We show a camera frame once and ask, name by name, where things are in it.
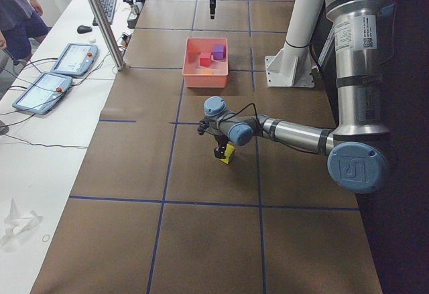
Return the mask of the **yellow foam block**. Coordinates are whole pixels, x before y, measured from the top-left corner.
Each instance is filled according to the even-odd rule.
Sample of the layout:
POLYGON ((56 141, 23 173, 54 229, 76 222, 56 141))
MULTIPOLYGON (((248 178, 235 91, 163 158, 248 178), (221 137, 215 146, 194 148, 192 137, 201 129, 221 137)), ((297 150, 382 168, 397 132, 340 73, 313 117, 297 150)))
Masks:
POLYGON ((225 164, 230 164, 234 154, 235 154, 235 147, 228 143, 224 152, 225 157, 220 159, 220 161, 222 161, 225 164))

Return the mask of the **purple foam block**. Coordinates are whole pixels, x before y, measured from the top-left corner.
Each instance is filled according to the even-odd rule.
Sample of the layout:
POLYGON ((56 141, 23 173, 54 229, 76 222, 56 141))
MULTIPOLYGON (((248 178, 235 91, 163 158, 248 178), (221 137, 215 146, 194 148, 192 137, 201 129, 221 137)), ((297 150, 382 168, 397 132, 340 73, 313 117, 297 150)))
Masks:
POLYGON ((214 60, 224 60, 226 57, 226 47, 224 45, 215 45, 212 49, 214 60))

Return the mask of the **red foam block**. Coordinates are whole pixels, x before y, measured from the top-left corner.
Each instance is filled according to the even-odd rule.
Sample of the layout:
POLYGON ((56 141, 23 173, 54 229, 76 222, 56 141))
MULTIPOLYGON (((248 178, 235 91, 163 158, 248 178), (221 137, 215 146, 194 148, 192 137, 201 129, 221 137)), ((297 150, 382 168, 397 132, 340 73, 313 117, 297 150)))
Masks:
POLYGON ((211 65, 211 53, 210 52, 201 52, 199 55, 199 64, 203 67, 210 67, 211 65))

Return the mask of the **pink plastic bin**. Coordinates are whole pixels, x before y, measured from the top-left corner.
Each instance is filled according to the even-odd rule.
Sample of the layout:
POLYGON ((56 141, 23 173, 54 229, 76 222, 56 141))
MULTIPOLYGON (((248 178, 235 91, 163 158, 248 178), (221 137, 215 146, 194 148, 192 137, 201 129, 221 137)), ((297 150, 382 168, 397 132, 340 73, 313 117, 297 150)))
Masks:
POLYGON ((182 75, 187 88, 224 88, 229 76, 227 38, 188 38, 182 75))

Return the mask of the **power strip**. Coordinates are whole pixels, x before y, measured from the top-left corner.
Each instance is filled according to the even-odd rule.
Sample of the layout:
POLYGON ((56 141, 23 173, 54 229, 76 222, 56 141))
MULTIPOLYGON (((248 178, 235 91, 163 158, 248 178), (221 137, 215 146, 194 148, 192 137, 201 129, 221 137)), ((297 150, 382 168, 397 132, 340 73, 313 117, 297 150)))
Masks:
POLYGON ((130 5, 130 12, 127 18, 127 27, 129 29, 135 28, 142 9, 143 2, 136 2, 130 5))

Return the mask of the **black keyboard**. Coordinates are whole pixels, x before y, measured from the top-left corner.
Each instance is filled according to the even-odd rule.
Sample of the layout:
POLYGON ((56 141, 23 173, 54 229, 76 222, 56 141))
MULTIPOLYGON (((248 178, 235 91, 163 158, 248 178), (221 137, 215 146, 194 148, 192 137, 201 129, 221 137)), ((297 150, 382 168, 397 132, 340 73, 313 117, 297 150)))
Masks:
POLYGON ((117 0, 99 0, 105 16, 107 18, 108 24, 111 25, 114 20, 115 12, 116 12, 116 4, 117 0))

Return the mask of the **black computer mouse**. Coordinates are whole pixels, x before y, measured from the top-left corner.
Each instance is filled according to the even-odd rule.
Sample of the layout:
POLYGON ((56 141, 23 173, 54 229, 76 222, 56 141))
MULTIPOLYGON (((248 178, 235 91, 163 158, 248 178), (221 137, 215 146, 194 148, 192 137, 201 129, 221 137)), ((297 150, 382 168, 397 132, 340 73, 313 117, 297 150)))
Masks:
POLYGON ((84 34, 84 33, 89 33, 91 32, 93 29, 91 26, 86 26, 86 25, 80 25, 77 27, 77 33, 79 34, 84 34))

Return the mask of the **upper teach pendant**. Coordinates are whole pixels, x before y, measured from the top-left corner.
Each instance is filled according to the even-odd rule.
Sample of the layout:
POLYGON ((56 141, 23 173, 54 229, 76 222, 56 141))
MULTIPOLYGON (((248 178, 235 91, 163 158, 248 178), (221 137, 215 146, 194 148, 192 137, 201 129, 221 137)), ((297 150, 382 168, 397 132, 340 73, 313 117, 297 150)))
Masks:
POLYGON ((98 46, 94 44, 69 43, 51 72, 71 77, 83 76, 92 66, 98 52, 98 46))

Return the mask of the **teach pendant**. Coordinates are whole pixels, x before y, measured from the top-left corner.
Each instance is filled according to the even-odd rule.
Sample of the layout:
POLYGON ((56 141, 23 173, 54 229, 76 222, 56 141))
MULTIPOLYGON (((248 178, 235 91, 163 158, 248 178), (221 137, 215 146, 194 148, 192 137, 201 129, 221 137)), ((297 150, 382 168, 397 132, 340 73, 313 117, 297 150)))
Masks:
POLYGON ((83 76, 92 66, 98 52, 98 46, 94 44, 69 43, 51 72, 71 77, 83 76))
POLYGON ((42 72, 15 100, 12 107, 37 115, 48 113, 67 93, 72 77, 52 72, 42 72))

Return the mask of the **lower teach pendant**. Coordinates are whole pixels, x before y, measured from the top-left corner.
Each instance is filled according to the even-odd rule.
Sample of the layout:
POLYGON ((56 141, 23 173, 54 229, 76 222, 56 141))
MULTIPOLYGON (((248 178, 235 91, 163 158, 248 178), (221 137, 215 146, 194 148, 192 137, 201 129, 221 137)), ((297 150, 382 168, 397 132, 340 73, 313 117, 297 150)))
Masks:
POLYGON ((12 107, 37 115, 48 113, 67 93, 72 77, 52 72, 42 72, 15 100, 12 107))

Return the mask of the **seated person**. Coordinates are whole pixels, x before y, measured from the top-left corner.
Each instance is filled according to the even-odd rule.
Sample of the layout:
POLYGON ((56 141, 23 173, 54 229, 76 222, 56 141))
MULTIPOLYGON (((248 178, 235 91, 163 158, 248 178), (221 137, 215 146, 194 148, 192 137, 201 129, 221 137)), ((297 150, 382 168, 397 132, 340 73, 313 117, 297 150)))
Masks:
POLYGON ((49 29, 38 0, 1 0, 1 49, 26 64, 32 57, 30 39, 42 43, 49 29))

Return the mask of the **crumpled white paper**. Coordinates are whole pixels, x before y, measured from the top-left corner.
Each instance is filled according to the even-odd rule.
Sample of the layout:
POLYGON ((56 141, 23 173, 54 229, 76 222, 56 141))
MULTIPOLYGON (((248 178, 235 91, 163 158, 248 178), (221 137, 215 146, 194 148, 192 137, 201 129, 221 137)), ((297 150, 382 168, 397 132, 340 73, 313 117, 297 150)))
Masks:
POLYGON ((39 226, 44 217, 35 210, 22 212, 14 198, 1 203, 1 247, 17 239, 20 234, 39 226))

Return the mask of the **white pedestal column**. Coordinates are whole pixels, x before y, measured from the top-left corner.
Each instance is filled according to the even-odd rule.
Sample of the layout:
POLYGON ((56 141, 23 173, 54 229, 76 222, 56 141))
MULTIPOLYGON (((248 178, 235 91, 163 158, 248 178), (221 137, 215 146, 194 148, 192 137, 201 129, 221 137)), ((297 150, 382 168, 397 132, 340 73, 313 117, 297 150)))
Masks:
POLYGON ((265 57, 269 87, 314 87, 310 42, 324 0, 295 0, 283 48, 265 57))

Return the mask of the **aluminium frame post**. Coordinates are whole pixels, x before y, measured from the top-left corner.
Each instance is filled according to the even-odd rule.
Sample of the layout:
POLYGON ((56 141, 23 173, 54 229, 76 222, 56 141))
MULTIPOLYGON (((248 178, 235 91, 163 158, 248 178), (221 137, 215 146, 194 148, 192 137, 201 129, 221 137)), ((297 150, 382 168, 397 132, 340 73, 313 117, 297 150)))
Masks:
POLYGON ((111 26, 108 23, 103 6, 101 5, 100 0, 88 0, 88 2, 94 16, 96 17, 96 21, 99 25, 103 39, 107 45, 108 51, 115 63, 115 67, 117 71, 120 72, 125 67, 125 61, 119 50, 117 40, 115 39, 113 32, 111 30, 111 26))

